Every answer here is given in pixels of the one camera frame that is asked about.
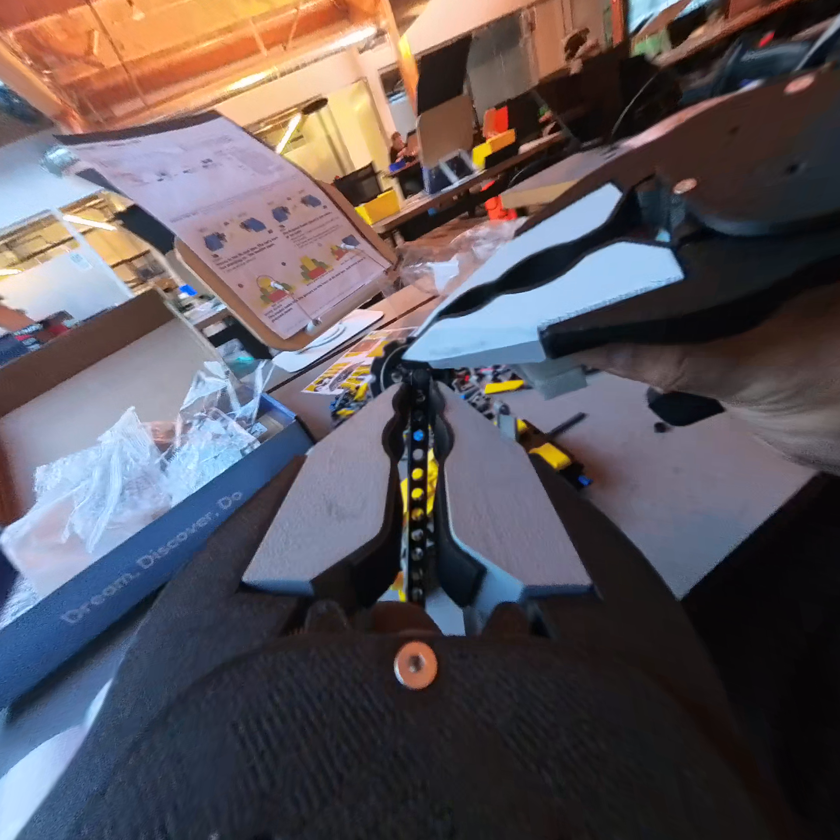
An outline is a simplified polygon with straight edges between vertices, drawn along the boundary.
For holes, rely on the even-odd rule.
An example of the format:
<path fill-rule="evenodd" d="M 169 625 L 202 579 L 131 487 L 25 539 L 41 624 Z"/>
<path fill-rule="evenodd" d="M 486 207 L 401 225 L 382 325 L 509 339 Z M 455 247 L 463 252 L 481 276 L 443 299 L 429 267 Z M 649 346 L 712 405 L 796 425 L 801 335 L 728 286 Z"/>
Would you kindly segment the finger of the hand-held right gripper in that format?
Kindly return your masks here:
<path fill-rule="evenodd" d="M 436 318 L 423 326 L 403 359 L 432 368 L 546 361 L 541 334 L 547 328 L 684 278 L 670 248 L 620 241 L 540 287 L 500 295 L 471 313 Z"/>
<path fill-rule="evenodd" d="M 607 184 L 502 246 L 435 316 L 577 316 L 625 300 L 625 242 L 610 228 L 625 194 Z"/>

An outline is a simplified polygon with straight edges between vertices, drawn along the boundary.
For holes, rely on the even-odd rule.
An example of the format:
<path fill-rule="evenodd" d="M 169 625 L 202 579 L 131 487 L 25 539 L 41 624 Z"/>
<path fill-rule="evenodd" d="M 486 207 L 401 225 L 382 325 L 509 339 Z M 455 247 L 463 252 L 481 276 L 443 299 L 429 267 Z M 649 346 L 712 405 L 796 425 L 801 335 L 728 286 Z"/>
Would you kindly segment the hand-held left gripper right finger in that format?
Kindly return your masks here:
<path fill-rule="evenodd" d="M 513 604 L 589 599 L 594 582 L 526 451 L 436 387 L 437 578 L 466 636 Z"/>

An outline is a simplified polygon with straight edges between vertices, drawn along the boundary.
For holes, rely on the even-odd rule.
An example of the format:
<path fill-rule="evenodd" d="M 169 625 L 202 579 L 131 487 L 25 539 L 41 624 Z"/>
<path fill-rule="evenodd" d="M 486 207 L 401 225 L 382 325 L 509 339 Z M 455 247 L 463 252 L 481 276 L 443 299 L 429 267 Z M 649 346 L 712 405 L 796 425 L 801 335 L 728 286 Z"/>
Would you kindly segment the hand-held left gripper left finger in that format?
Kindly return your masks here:
<path fill-rule="evenodd" d="M 403 388 L 308 452 L 242 582 L 290 596 L 382 596 L 401 567 Z"/>

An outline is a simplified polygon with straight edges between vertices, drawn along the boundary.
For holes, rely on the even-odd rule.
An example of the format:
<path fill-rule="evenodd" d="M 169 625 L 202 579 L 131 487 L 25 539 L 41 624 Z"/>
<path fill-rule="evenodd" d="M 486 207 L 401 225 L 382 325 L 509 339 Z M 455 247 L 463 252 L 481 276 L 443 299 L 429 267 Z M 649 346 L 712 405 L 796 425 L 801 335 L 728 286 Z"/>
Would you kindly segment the long black holed beam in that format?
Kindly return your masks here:
<path fill-rule="evenodd" d="M 434 557 L 434 522 L 429 513 L 429 452 L 434 443 L 433 380 L 415 369 L 408 379 L 409 415 L 406 446 L 406 501 L 403 590 L 406 602 L 425 608 Z"/>

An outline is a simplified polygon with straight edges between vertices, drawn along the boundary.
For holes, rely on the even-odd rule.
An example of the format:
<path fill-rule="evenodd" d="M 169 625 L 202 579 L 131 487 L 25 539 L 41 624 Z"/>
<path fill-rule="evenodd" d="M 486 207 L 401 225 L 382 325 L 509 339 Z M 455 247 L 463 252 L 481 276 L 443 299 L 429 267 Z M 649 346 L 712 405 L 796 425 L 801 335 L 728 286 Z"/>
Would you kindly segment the grey desk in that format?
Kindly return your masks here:
<path fill-rule="evenodd" d="M 597 374 L 584 389 L 550 401 L 532 390 L 504 399 L 544 432 L 586 414 L 560 444 L 594 480 L 588 498 L 678 597 L 816 479 L 727 414 L 656 433 L 643 386 L 615 376 Z M 2 774 L 55 736 L 78 740 L 153 601 L 140 602 L 37 690 L 2 709 Z"/>

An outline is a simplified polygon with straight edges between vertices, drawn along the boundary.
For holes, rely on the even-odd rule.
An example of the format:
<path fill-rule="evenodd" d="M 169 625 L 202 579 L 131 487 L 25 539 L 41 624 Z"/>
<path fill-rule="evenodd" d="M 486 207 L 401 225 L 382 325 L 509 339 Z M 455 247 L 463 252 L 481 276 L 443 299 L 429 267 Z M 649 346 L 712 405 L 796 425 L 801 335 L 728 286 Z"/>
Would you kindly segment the person's right hand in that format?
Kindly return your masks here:
<path fill-rule="evenodd" d="M 582 364 L 661 392 L 718 401 L 797 465 L 839 476 L 839 287 L 813 288 L 726 339 L 609 344 Z"/>

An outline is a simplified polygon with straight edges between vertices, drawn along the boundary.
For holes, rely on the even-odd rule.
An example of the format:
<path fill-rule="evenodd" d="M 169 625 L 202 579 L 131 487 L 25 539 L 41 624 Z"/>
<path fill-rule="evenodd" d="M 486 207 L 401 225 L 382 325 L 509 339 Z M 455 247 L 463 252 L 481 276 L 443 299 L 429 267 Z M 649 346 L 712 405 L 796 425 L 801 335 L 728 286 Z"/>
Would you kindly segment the pile of small brick parts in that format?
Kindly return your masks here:
<path fill-rule="evenodd" d="M 442 376 L 443 382 L 449 385 L 460 399 L 475 408 L 484 417 L 491 419 L 494 422 L 497 420 L 497 416 L 499 414 L 505 412 L 505 410 L 501 407 L 501 398 L 503 396 L 508 396 L 510 393 L 485 395 L 485 384 L 510 379 L 524 380 L 519 374 L 513 373 L 513 371 L 507 367 L 460 369 L 455 372 L 444 371 Z M 527 391 L 530 388 L 531 386 L 528 384 L 527 388 L 518 392 Z M 369 377 L 367 377 L 366 381 L 363 381 L 354 391 L 347 391 L 341 395 L 334 396 L 329 408 L 331 425 L 333 427 L 339 426 L 352 417 L 352 415 L 356 414 L 364 405 L 371 401 L 370 396 Z"/>

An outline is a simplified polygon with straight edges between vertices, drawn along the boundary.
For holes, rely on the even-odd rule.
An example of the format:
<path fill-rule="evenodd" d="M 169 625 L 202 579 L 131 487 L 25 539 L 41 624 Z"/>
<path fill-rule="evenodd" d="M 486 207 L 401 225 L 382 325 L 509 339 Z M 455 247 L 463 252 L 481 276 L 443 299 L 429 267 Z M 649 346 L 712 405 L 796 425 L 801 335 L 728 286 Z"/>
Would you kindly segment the yellow storage bin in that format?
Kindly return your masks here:
<path fill-rule="evenodd" d="M 484 171 L 518 154 L 518 138 L 514 129 L 497 133 L 479 143 L 471 151 L 474 168 Z"/>
<path fill-rule="evenodd" d="M 355 207 L 355 212 L 370 226 L 396 215 L 401 209 L 401 202 L 395 189 L 388 189 L 369 201 Z"/>

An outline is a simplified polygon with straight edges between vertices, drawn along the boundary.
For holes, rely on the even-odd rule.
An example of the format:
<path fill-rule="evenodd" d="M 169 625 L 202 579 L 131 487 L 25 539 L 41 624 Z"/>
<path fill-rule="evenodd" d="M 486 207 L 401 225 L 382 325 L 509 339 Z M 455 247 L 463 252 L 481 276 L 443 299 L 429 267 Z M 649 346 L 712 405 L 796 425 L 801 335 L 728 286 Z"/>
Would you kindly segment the long work table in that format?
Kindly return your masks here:
<path fill-rule="evenodd" d="M 490 156 L 491 166 L 442 192 L 419 193 L 403 208 L 373 225 L 374 231 L 393 245 L 413 242 L 462 216 L 474 217 L 487 200 L 505 191 L 513 176 L 533 161 L 541 163 L 563 150 L 568 139 L 562 133 L 510 145 Z"/>

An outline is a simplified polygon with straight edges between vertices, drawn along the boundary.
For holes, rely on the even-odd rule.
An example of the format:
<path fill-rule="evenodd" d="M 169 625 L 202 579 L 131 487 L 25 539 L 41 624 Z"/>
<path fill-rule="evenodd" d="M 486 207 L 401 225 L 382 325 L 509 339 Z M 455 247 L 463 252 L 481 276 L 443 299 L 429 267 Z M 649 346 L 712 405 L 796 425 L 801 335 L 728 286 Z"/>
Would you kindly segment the yellow and grey sticker sheet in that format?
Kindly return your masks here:
<path fill-rule="evenodd" d="M 409 339 L 415 328 L 378 329 L 367 333 L 351 345 L 336 361 L 321 372 L 303 393 L 322 396 L 340 396 L 354 391 L 371 375 L 376 359 L 383 356 L 385 346 Z"/>

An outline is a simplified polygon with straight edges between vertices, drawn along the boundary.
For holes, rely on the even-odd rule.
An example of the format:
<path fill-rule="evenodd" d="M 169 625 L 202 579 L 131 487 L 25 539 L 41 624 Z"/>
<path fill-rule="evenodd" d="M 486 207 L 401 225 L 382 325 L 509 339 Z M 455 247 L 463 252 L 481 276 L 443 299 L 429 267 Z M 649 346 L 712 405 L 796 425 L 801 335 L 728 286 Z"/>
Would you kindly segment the dark blue cardboard kit box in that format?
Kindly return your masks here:
<path fill-rule="evenodd" d="M 238 509 L 313 444 L 305 424 L 269 395 L 280 431 L 1 631 L 1 708 L 13 705 L 176 576 Z"/>

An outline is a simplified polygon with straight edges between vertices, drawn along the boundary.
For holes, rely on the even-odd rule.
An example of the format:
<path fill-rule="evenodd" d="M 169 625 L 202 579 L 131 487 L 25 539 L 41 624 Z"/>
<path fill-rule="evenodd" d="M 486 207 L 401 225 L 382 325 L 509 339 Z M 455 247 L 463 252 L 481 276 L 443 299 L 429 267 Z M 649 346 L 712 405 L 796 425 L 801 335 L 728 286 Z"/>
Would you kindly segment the black monitor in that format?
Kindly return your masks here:
<path fill-rule="evenodd" d="M 420 56 L 417 62 L 416 115 L 462 95 L 473 35 L 457 38 Z"/>

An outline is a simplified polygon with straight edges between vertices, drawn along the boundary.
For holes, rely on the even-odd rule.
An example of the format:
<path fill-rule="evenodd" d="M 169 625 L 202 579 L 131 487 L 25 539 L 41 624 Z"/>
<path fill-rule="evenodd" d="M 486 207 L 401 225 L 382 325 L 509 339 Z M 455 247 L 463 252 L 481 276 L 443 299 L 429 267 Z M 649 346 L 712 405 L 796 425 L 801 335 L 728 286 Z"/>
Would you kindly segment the brown cardboard tray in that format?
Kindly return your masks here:
<path fill-rule="evenodd" d="M 159 291 L 147 291 L 2 369 L 1 521 L 35 501 L 35 471 L 97 443 L 130 407 L 175 419 L 194 375 L 221 361 Z"/>

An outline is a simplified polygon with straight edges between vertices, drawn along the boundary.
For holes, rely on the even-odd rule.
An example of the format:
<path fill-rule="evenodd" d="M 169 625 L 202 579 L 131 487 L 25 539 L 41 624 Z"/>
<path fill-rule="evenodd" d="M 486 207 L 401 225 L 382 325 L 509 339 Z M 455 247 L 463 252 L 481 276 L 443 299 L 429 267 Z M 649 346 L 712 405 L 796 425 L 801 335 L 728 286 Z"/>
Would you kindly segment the printed paper sheet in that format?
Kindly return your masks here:
<path fill-rule="evenodd" d="M 200 254 L 253 245 L 275 223 L 311 222 L 317 182 L 215 112 L 124 130 L 56 134 L 83 170 L 123 194 Z"/>

